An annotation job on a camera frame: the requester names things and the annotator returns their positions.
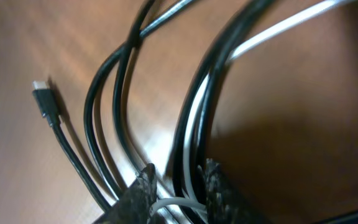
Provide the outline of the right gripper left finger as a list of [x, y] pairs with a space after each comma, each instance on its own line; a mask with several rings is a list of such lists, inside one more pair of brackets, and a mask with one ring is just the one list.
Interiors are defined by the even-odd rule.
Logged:
[[121, 199], [94, 221], [94, 224], [146, 224], [150, 208], [156, 201], [155, 165], [149, 163], [141, 170]]

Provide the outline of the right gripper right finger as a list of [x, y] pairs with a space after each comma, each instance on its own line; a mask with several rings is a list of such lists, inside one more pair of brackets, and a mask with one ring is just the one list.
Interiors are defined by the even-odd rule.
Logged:
[[206, 209], [211, 224], [267, 224], [271, 221], [248, 202], [224, 175], [220, 163], [207, 159]]

